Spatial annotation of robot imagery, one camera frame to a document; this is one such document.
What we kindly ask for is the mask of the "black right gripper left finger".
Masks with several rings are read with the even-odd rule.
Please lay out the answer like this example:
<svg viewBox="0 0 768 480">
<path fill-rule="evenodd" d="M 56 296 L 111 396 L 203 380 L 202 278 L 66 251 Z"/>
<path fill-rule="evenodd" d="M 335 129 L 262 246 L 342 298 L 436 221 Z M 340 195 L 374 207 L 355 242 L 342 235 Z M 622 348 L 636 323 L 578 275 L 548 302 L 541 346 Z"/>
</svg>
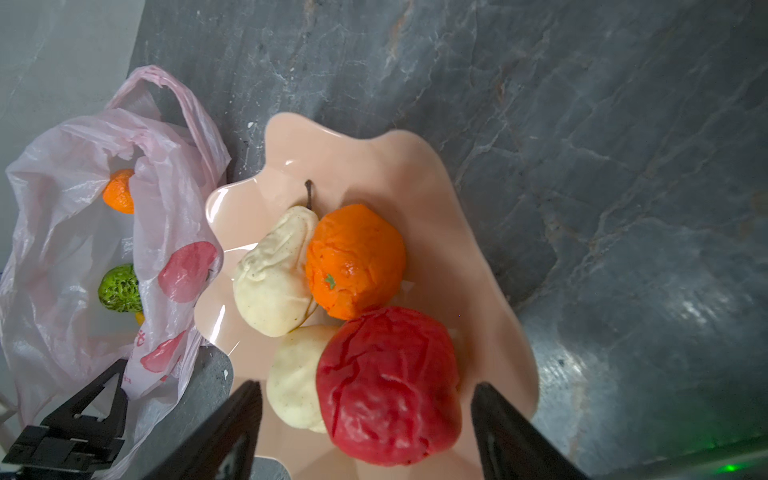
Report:
<svg viewBox="0 0 768 480">
<path fill-rule="evenodd" d="M 246 381 L 148 479 L 248 479 L 262 420 L 260 384 Z"/>
</svg>

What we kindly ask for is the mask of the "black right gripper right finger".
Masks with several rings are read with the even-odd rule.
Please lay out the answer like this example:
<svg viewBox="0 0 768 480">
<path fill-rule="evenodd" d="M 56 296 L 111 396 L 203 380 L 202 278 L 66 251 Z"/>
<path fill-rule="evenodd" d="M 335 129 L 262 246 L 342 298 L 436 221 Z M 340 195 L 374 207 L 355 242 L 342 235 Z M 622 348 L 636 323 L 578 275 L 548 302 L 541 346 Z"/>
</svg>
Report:
<svg viewBox="0 0 768 480">
<path fill-rule="evenodd" d="M 486 480 L 586 480 L 493 385 L 476 385 L 470 406 Z"/>
</svg>

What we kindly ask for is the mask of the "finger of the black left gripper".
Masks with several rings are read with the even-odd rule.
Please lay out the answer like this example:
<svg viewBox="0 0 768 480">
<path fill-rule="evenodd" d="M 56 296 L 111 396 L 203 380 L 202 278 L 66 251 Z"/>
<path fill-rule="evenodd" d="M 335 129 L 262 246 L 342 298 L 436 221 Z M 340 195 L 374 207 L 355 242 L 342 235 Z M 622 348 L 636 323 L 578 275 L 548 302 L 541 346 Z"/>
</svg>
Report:
<svg viewBox="0 0 768 480">
<path fill-rule="evenodd" d="M 38 425 L 24 428 L 11 444 L 2 463 L 19 474 L 95 474 L 108 470 L 123 445 L 128 397 L 122 390 L 125 359 L 103 373 L 46 416 Z M 115 380 L 115 391 L 106 417 L 84 410 Z"/>
</svg>

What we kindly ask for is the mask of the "red fake apple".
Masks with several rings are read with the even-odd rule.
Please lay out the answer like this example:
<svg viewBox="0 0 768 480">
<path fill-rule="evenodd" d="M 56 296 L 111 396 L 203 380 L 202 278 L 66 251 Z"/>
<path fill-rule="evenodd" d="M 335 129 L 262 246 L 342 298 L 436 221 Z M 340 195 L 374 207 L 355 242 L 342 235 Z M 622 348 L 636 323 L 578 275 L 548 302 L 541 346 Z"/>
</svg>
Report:
<svg viewBox="0 0 768 480">
<path fill-rule="evenodd" d="M 316 373 L 332 443 L 384 467 L 415 464 L 454 446 L 462 431 L 459 384 L 448 329 L 403 307 L 346 322 Z"/>
</svg>

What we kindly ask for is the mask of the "green fake fruit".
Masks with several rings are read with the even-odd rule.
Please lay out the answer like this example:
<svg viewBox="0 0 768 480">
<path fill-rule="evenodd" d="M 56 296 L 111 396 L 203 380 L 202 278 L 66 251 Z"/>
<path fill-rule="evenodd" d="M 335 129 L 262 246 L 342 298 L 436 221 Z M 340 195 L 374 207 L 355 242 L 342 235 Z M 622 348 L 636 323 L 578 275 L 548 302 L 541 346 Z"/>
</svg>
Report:
<svg viewBox="0 0 768 480">
<path fill-rule="evenodd" d="M 98 287 L 101 304 L 110 311 L 138 313 L 143 311 L 139 281 L 131 263 L 109 270 Z"/>
</svg>

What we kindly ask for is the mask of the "peach scalloped plastic bowl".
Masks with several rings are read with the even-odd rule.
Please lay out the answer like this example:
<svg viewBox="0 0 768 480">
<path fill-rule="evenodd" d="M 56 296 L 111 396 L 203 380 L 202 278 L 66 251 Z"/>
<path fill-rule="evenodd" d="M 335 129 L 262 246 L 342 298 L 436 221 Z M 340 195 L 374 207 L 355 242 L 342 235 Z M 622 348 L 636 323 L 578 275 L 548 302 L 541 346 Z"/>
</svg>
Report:
<svg viewBox="0 0 768 480">
<path fill-rule="evenodd" d="M 292 113 L 269 121 L 265 146 L 263 170 L 216 190 L 206 205 L 224 260 L 196 305 L 195 323 L 229 357 L 234 385 L 265 382 L 279 346 L 278 339 L 259 333 L 240 315 L 233 295 L 236 267 L 288 208 L 306 203 L 309 180 L 319 215 L 363 204 L 402 235 L 406 270 L 388 307 L 417 310 L 448 329 L 458 360 L 462 431 L 450 449 L 415 464 L 384 467 L 348 456 L 328 432 L 288 426 L 265 405 L 257 455 L 280 462 L 294 479 L 481 478 L 470 411 L 476 385 L 492 384 L 531 418 L 539 379 L 522 326 L 437 153 L 407 131 L 358 140 Z"/>
</svg>

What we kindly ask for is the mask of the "pink printed plastic bag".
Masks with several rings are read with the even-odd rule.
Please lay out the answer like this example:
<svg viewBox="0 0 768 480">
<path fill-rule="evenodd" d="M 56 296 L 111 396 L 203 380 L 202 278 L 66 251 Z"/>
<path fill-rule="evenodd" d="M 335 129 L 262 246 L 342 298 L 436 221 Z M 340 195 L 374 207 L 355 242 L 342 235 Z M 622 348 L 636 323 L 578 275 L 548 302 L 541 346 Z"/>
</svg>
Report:
<svg viewBox="0 0 768 480">
<path fill-rule="evenodd" d="M 7 168 L 19 214 L 1 277 L 1 350 L 18 419 L 32 424 L 50 402 L 125 359 L 129 446 L 109 479 L 125 474 L 190 383 L 203 344 L 194 307 L 223 263 L 205 203 L 229 162 L 192 91 L 145 66 L 101 112 L 49 129 Z M 102 198 L 121 169 L 134 171 L 133 215 Z M 104 275 L 127 263 L 142 326 L 98 298 Z"/>
</svg>

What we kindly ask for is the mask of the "large orange fake orange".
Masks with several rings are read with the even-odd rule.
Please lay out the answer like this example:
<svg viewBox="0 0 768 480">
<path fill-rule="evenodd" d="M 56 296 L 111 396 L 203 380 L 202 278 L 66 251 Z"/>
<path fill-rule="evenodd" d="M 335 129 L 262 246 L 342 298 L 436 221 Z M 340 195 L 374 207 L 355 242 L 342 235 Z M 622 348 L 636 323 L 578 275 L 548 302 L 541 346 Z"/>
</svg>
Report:
<svg viewBox="0 0 768 480">
<path fill-rule="evenodd" d="M 353 204 L 320 220 L 308 245 L 305 273 L 316 303 L 347 321 L 389 302 L 405 269 L 402 235 L 367 206 Z"/>
</svg>

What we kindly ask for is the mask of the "small orange fake tangerine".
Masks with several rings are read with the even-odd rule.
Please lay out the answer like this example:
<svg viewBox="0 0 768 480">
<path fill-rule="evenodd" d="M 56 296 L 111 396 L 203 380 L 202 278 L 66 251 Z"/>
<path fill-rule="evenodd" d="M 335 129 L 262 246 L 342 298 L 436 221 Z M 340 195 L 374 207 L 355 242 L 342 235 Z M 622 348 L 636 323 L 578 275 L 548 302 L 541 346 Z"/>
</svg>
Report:
<svg viewBox="0 0 768 480">
<path fill-rule="evenodd" d="M 129 181 L 133 175 L 132 169 L 121 169 L 111 174 L 102 194 L 107 206 L 123 214 L 134 214 L 134 202 L 129 188 Z"/>
</svg>

